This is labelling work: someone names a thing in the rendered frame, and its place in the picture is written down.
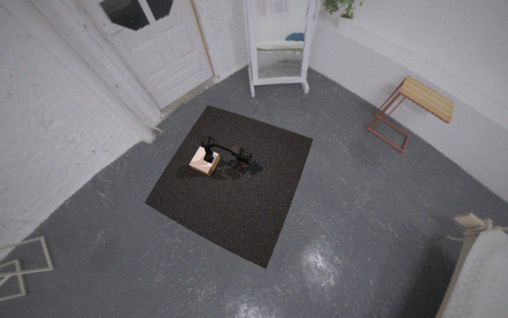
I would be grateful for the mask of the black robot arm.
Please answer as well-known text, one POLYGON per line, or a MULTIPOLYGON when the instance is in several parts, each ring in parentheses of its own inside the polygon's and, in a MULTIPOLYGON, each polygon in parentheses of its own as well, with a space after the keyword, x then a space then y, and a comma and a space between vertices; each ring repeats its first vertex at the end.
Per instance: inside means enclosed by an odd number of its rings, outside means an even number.
POLYGON ((222 141, 219 141, 216 138, 213 138, 212 136, 204 136, 201 142, 201 146, 205 148, 205 157, 204 160, 206 162, 212 163, 214 157, 213 151, 210 149, 213 146, 217 146, 222 148, 223 150, 230 151, 233 156, 235 156, 238 160, 241 160, 240 163, 242 167, 246 167, 249 165, 249 161, 251 161, 252 154, 251 153, 245 153, 245 150, 241 148, 240 146, 232 146, 229 144, 226 144, 222 141), (210 144, 210 140, 213 139, 213 144, 210 144), (249 161, 246 161, 249 160, 249 161))

